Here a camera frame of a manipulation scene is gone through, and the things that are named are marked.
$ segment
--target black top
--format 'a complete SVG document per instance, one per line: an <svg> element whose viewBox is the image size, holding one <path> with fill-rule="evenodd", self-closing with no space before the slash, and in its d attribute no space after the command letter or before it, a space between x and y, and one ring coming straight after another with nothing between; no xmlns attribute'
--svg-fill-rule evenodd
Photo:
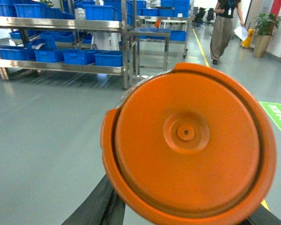
<svg viewBox="0 0 281 225"><path fill-rule="evenodd" d="M226 18L233 18L233 11L241 0L218 0L218 2L221 4L220 8L225 10L224 13L218 15Z"/></svg>

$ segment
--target blue plastic bin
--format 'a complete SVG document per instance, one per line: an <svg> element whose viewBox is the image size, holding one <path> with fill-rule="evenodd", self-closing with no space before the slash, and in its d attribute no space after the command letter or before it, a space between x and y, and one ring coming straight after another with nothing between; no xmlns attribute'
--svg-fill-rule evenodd
<svg viewBox="0 0 281 225"><path fill-rule="evenodd" d="M70 51L68 49L58 49L58 50L35 50L36 60L37 62L63 62L64 52Z"/></svg>
<svg viewBox="0 0 281 225"><path fill-rule="evenodd" d="M95 54L100 50L69 50L64 52L66 64L88 65L95 62Z"/></svg>
<svg viewBox="0 0 281 225"><path fill-rule="evenodd" d="M123 65L123 51L107 51L95 54L96 66L121 67Z"/></svg>
<svg viewBox="0 0 281 225"><path fill-rule="evenodd" d="M189 3L185 2L185 1L180 1L177 2L175 1L175 5L174 5L174 9L175 10L184 10L184 11L188 11L189 10Z"/></svg>
<svg viewBox="0 0 281 225"><path fill-rule="evenodd" d="M17 17L15 7L8 4L0 4L0 16Z"/></svg>
<svg viewBox="0 0 281 225"><path fill-rule="evenodd" d="M161 0L160 6L161 7L174 7L174 0Z"/></svg>
<svg viewBox="0 0 281 225"><path fill-rule="evenodd" d="M159 16L171 17L174 15L173 9L159 9Z"/></svg>
<svg viewBox="0 0 281 225"><path fill-rule="evenodd" d="M91 44L91 43L92 43L92 38L93 38L93 36L92 36L91 34L88 34L88 35L82 40L82 42L83 42L84 44Z"/></svg>
<svg viewBox="0 0 281 225"><path fill-rule="evenodd" d="M76 8L84 8L84 5L95 5L96 2L95 1L88 1L88 0L85 0L85 1L80 1L78 3L76 3Z"/></svg>
<svg viewBox="0 0 281 225"><path fill-rule="evenodd" d="M164 40L165 37L160 37L160 36L148 36L149 39L155 39L155 40Z"/></svg>
<svg viewBox="0 0 281 225"><path fill-rule="evenodd" d="M0 57L4 60L35 60L34 50L23 47L2 46L0 48Z"/></svg>
<svg viewBox="0 0 281 225"><path fill-rule="evenodd" d="M142 0L137 0L136 1L136 6L137 6L137 9L146 8L147 7L147 2L146 1L142 1Z"/></svg>
<svg viewBox="0 0 281 225"><path fill-rule="evenodd" d="M142 9L141 8L136 10L136 15L142 15Z"/></svg>
<svg viewBox="0 0 281 225"><path fill-rule="evenodd" d="M37 31L34 31L34 30L28 30L27 32L28 32L28 36L29 36L29 37L38 34L38 32L37 32ZM20 34L20 31L19 31L19 30L10 32L9 35L10 35L10 37L11 37L12 39L21 39L21 34Z"/></svg>
<svg viewBox="0 0 281 225"><path fill-rule="evenodd" d="M44 4L14 4L18 17L55 18L54 10Z"/></svg>
<svg viewBox="0 0 281 225"><path fill-rule="evenodd" d="M61 13L61 18L66 20L73 20L74 15L70 13Z"/></svg>
<svg viewBox="0 0 281 225"><path fill-rule="evenodd" d="M104 0L105 6L112 6L119 12L122 12L122 3L121 0ZM127 13L133 15L133 4L131 1L126 2Z"/></svg>
<svg viewBox="0 0 281 225"><path fill-rule="evenodd" d="M57 35L61 33L62 32L58 31L47 31L45 33L40 34L40 38L57 41Z"/></svg>
<svg viewBox="0 0 281 225"><path fill-rule="evenodd" d="M1 4L13 5L13 4L42 4L42 3L32 0L0 0L0 5Z"/></svg>
<svg viewBox="0 0 281 225"><path fill-rule="evenodd" d="M171 30L170 41L185 41L186 32L183 30Z"/></svg>
<svg viewBox="0 0 281 225"><path fill-rule="evenodd" d="M25 48L28 49L33 49L35 50L39 44L43 44L40 47L40 50L52 50L52 49L57 49L55 40L52 39L43 39L43 38L39 38L33 41L30 41L28 43L26 43L24 46Z"/></svg>
<svg viewBox="0 0 281 225"><path fill-rule="evenodd" d="M127 23L129 25L133 26L133 23L134 23L133 16L127 15Z"/></svg>
<svg viewBox="0 0 281 225"><path fill-rule="evenodd" d="M112 6L85 5L85 18L87 20L120 21L121 13Z"/></svg>
<svg viewBox="0 0 281 225"><path fill-rule="evenodd" d="M174 17L186 17L188 18L188 10L174 10Z"/></svg>
<svg viewBox="0 0 281 225"><path fill-rule="evenodd" d="M56 36L56 41L59 42L73 42L74 41L74 35L73 32L62 32Z"/></svg>
<svg viewBox="0 0 281 225"><path fill-rule="evenodd" d="M48 13L52 14L52 19L64 19L63 13L58 8L49 8Z"/></svg>
<svg viewBox="0 0 281 225"><path fill-rule="evenodd" d="M158 16L157 8L143 8L142 15L144 16Z"/></svg>

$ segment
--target yellow floor line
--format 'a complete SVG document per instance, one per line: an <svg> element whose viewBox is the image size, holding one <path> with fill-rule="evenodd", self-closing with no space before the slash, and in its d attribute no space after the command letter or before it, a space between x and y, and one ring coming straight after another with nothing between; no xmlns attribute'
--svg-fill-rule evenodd
<svg viewBox="0 0 281 225"><path fill-rule="evenodd" d="M264 206L264 208L266 208L267 210L269 210L269 208L268 208L267 203L266 203L265 200L263 200L263 201L261 202L261 204Z"/></svg>
<svg viewBox="0 0 281 225"><path fill-rule="evenodd" d="M198 42L199 48L200 48L200 50L201 50L201 53L202 53L202 55L203 55L205 64L206 64L206 66L210 67L210 66L209 66L209 63L208 63L208 61L207 61L206 55L205 55L205 53L204 53L204 51L203 51L202 45L201 45L201 43L200 43L200 41L199 41L199 39L198 39L198 36L197 36L197 34L196 34L196 31L194 30L194 28L193 28L192 30L193 30L193 33L195 34L196 39L197 39L197 42Z"/></svg>
<svg viewBox="0 0 281 225"><path fill-rule="evenodd" d="M208 63L208 61L207 61L206 55L205 55L205 53L204 53L204 51L203 51L202 45L201 45L201 43L200 43L200 41L199 41L199 39L198 39L198 36L197 36L197 34L196 34L196 31L194 30L194 28L193 28L192 30L193 30L193 33L195 34L196 39L197 39L197 42L198 42L199 48L200 48L200 50L201 50L201 53L202 53L202 55L203 55L204 61L205 61L205 63L206 63L206 66L210 67L210 65L209 65L209 63ZM261 202L261 204L262 204L267 210L269 210L268 205L267 205L267 203L266 203L265 200L263 200L263 201Z"/></svg>

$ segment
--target woman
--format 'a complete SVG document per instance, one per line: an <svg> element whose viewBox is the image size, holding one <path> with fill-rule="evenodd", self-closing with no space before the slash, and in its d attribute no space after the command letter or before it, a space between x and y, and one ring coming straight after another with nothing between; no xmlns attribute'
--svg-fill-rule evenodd
<svg viewBox="0 0 281 225"><path fill-rule="evenodd" d="M241 25L244 27L243 12L241 0L218 0L215 13L214 31L211 37L210 53L212 64L217 65L218 60L224 54L225 48L228 46L232 31L232 18L234 9L237 8L237 14Z"/></svg>

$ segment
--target plant pot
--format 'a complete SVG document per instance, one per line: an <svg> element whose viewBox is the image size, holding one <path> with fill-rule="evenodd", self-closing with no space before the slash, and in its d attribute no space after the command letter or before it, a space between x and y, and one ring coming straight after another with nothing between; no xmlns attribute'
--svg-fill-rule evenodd
<svg viewBox="0 0 281 225"><path fill-rule="evenodd" d="M258 35L256 37L256 44L255 44L253 56L256 58L262 58L266 53L270 40L271 40L271 36Z"/></svg>

